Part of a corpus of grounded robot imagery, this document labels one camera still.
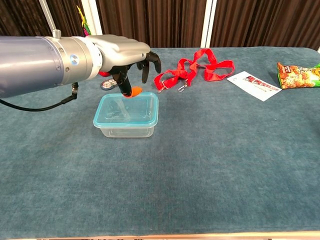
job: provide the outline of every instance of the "dark curtain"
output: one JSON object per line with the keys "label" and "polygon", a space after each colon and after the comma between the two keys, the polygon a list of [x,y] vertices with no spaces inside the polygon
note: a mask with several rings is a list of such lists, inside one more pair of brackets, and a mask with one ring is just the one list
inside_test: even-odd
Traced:
{"label": "dark curtain", "polygon": [[77,5],[83,11],[81,0],[46,0],[55,27],[61,30],[65,37],[84,36],[81,26],[82,20]]}
{"label": "dark curtain", "polygon": [[211,47],[320,46],[320,0],[218,0]]}
{"label": "dark curtain", "polygon": [[102,32],[152,48],[200,47],[206,0],[96,0]]}
{"label": "dark curtain", "polygon": [[38,0],[0,0],[0,35],[50,36],[51,30]]}

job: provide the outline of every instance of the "snack bag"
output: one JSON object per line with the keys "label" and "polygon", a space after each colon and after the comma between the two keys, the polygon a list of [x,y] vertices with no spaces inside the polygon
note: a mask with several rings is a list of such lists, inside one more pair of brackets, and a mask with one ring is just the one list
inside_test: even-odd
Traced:
{"label": "snack bag", "polygon": [[277,62],[278,78],[282,89],[320,87],[320,66],[286,66]]}

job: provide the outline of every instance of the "metal clip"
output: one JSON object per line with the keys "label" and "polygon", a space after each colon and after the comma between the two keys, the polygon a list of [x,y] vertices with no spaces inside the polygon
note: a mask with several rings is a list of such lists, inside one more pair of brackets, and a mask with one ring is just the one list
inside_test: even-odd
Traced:
{"label": "metal clip", "polygon": [[163,85],[163,87],[158,91],[158,93],[161,93],[164,89],[168,89],[167,87],[166,87],[166,85],[164,84],[164,81],[165,80],[163,80],[161,83],[162,83],[162,85]]}
{"label": "metal clip", "polygon": [[186,80],[186,81],[185,81],[185,84],[178,89],[178,92],[181,93],[181,92],[182,92],[183,90],[185,90],[185,88],[187,88],[187,87],[188,87],[188,84],[187,84],[187,80]]}

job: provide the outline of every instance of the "blue container lid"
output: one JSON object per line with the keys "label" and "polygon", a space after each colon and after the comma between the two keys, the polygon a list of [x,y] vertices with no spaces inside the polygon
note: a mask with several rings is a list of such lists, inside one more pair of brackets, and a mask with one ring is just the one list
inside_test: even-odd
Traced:
{"label": "blue container lid", "polygon": [[96,110],[93,125],[108,128],[151,128],[158,123],[158,97],[152,92],[126,98],[121,93],[103,96]]}

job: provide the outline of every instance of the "plastic food container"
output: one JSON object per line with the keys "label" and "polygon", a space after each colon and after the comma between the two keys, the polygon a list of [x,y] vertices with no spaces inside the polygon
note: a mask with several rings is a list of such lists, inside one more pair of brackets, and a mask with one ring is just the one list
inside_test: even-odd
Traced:
{"label": "plastic food container", "polygon": [[93,125],[109,138],[147,138],[158,123],[157,95],[142,92],[126,98],[121,93],[102,97]]}

